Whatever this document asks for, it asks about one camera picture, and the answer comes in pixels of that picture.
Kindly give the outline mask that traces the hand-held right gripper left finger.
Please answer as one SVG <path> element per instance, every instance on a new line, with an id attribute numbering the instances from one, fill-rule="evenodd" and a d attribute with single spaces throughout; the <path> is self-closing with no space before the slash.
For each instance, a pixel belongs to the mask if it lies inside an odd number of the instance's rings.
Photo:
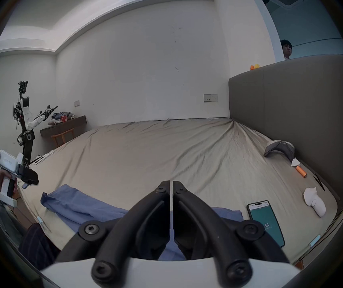
<path id="1" fill-rule="evenodd" d="M 90 220 L 60 252 L 56 263 L 95 258 L 91 277 L 97 284 L 122 281 L 129 257 L 157 261 L 170 241 L 170 181 L 162 181 L 123 217 Z"/>

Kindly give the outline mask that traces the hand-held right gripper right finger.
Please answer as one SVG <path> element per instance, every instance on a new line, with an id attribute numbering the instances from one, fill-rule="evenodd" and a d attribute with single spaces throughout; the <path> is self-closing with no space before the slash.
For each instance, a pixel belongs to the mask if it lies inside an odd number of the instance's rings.
<path id="1" fill-rule="evenodd" d="M 173 229 L 186 260 L 214 259 L 220 284 L 248 283 L 255 274 L 251 259 L 290 265 L 262 224 L 220 217 L 179 181 L 173 181 Z"/>

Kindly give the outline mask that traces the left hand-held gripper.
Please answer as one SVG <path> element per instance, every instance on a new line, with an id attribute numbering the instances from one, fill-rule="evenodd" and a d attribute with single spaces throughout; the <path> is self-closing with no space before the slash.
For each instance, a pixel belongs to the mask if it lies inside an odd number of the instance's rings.
<path id="1" fill-rule="evenodd" d="M 0 150 L 0 168 L 10 173 L 11 177 L 4 177 L 2 180 L 0 200 L 10 207 L 17 207 L 17 200 L 14 199 L 14 184 L 21 179 L 23 189 L 29 185 L 38 185 L 38 174 L 24 165 L 24 155 L 19 153 L 17 157 L 12 156 L 4 150 Z"/>

